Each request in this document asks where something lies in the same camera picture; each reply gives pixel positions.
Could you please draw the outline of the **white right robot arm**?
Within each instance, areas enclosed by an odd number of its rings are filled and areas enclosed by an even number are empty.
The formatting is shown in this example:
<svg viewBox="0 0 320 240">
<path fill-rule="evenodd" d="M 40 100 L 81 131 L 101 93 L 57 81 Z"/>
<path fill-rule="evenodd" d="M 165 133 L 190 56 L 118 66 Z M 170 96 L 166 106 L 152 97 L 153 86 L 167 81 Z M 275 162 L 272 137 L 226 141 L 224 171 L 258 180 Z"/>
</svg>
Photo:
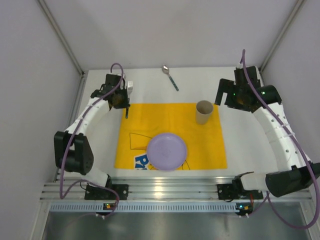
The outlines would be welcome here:
<svg viewBox="0 0 320 240">
<path fill-rule="evenodd" d="M 302 154 L 294 144 L 294 133 L 286 118 L 282 99 L 273 85 L 262 86 L 254 66 L 234 70 L 234 80 L 220 79 L 215 105 L 226 94 L 229 108 L 251 112 L 259 122 L 277 161 L 271 173 L 246 172 L 232 181 L 239 193 L 268 191 L 279 198 L 313 184 Z"/>
</svg>

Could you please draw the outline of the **beige paper cup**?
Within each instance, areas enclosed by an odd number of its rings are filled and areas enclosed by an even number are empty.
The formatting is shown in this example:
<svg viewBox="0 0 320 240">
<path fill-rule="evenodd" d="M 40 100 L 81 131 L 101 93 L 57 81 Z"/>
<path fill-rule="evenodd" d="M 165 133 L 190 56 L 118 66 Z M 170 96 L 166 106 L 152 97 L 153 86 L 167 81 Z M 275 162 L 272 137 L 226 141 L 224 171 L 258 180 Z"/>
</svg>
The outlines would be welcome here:
<svg viewBox="0 0 320 240">
<path fill-rule="evenodd" d="M 201 100 L 196 104 L 195 120 L 199 125 L 204 125 L 208 122 L 214 111 L 214 106 L 207 100 Z"/>
</svg>

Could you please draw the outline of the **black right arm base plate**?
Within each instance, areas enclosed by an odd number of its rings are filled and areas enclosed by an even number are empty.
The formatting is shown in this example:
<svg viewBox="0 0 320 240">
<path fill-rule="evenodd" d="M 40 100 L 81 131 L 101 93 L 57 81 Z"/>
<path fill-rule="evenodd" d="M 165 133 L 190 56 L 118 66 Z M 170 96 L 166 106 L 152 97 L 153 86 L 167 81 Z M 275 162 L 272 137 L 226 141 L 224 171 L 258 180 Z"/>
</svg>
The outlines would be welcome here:
<svg viewBox="0 0 320 240">
<path fill-rule="evenodd" d="M 231 183 L 217 184 L 218 199 L 226 202 L 233 200 L 262 200 L 263 193 L 259 190 L 240 190 Z"/>
</svg>

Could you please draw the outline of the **yellow pikachu cloth placemat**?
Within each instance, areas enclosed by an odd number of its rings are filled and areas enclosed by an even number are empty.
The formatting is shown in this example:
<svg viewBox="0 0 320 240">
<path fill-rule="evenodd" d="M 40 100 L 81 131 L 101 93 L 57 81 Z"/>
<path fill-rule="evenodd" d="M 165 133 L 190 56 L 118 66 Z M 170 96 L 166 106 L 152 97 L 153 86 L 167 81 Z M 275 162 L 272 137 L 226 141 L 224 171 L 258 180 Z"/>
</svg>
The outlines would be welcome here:
<svg viewBox="0 0 320 240">
<path fill-rule="evenodd" d="M 218 107 L 206 124 L 196 122 L 195 103 L 134 103 L 129 116 L 123 116 L 114 167 L 126 170 L 155 170 L 146 152 L 158 134 L 172 133 L 182 138 L 187 148 L 179 171 L 227 168 L 227 157 Z"/>
</svg>

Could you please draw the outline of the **purple plastic plate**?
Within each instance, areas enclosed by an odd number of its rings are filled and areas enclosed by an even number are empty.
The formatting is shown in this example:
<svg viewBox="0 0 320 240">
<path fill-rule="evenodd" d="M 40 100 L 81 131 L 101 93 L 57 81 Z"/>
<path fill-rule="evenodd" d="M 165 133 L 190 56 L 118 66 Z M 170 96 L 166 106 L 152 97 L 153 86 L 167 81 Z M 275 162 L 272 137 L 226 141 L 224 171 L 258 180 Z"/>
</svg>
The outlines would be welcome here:
<svg viewBox="0 0 320 240">
<path fill-rule="evenodd" d="M 160 171 L 174 171 L 187 159 L 188 150 L 184 140 L 174 133 L 160 133 L 153 137 L 146 148 L 150 164 Z"/>
</svg>

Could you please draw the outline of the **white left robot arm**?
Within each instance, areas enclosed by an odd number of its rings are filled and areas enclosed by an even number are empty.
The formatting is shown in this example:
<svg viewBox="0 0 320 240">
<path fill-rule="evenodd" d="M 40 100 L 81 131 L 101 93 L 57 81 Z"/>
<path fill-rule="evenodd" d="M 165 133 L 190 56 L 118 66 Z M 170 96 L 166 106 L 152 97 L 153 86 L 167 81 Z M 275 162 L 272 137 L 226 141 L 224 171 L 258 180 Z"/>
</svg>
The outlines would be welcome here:
<svg viewBox="0 0 320 240">
<path fill-rule="evenodd" d="M 107 187 L 110 176 L 94 166 L 94 153 L 89 143 L 91 134 L 100 120 L 111 109 L 130 107 L 128 86 L 124 73 L 108 73 L 105 82 L 92 92 L 88 103 L 77 119 L 65 130 L 54 135 L 55 165 L 60 169 L 59 190 L 61 198 L 70 191 L 63 190 L 65 173 L 78 173 L 77 183 Z"/>
</svg>

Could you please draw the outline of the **metal fork teal handle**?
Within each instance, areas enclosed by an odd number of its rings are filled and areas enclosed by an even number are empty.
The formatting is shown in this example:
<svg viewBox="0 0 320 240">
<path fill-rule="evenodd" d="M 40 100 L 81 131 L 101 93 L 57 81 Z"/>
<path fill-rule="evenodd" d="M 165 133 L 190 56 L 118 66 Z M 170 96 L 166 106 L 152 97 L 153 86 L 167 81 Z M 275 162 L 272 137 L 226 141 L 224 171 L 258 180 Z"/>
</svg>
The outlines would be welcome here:
<svg viewBox="0 0 320 240">
<path fill-rule="evenodd" d="M 130 96 L 131 96 L 131 93 L 133 92 L 133 81 L 128 81 L 127 82 L 127 99 L 128 99 L 128 103 L 130 102 Z M 129 117 L 129 107 L 126 108 L 126 111 L 125 111 L 125 118 L 128 119 Z"/>
</svg>

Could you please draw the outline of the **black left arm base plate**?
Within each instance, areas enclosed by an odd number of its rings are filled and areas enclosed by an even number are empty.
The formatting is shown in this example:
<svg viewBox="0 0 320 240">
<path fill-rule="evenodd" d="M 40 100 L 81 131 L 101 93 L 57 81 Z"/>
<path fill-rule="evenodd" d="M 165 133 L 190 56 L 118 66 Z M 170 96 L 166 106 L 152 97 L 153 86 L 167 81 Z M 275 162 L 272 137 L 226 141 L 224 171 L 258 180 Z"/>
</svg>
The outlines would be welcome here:
<svg viewBox="0 0 320 240">
<path fill-rule="evenodd" d="M 127 200 L 129 194 L 128 184 L 113 184 L 111 189 L 118 194 L 120 200 Z M 92 201 L 116 200 L 116 195 L 111 191 L 87 185 L 84 199 Z"/>
</svg>

